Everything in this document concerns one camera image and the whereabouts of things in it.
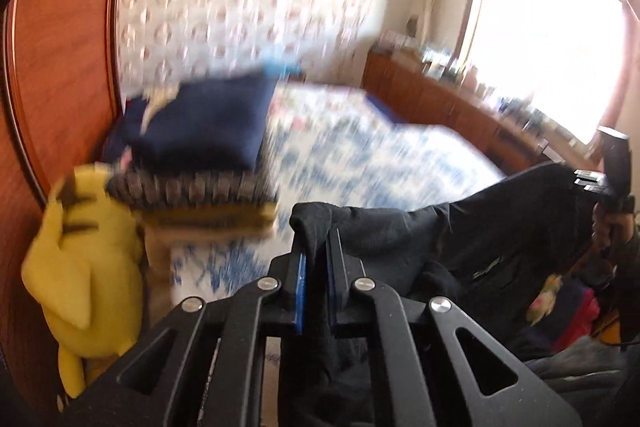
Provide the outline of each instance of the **yellow plush toy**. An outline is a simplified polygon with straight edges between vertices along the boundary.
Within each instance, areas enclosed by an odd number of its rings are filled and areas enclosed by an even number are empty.
[[[110,174],[81,166],[53,188],[22,263],[22,281],[60,344],[58,370],[72,398],[88,383],[82,359],[122,355],[142,323],[142,242],[129,209],[104,190]]]

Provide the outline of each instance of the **bed sheet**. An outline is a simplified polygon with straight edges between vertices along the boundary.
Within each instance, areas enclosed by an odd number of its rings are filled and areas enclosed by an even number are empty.
[[[274,237],[172,247],[171,298],[225,298],[290,251],[300,201],[414,210],[456,201],[503,174],[457,133],[391,124],[359,89],[278,86],[270,111],[280,201]],[[263,425],[276,426],[279,343],[268,340]]]

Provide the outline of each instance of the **wooden wardrobe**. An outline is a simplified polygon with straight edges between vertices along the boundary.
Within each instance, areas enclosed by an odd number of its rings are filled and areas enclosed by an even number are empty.
[[[13,386],[47,424],[62,389],[56,343],[20,264],[51,184],[97,157],[120,113],[114,3],[0,0],[0,348]],[[640,14],[640,0],[629,3]]]

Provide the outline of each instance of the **hand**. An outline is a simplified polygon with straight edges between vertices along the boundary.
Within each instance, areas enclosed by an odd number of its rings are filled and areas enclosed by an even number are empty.
[[[591,235],[591,248],[600,252],[611,245],[611,231],[617,227],[617,238],[626,245],[636,229],[636,221],[633,214],[605,214],[601,204],[593,207],[593,234]]]

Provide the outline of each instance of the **window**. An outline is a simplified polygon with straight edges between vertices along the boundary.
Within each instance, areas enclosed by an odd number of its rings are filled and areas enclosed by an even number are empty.
[[[531,100],[588,143],[625,58],[624,9],[622,0],[474,0],[463,53],[479,82]]]

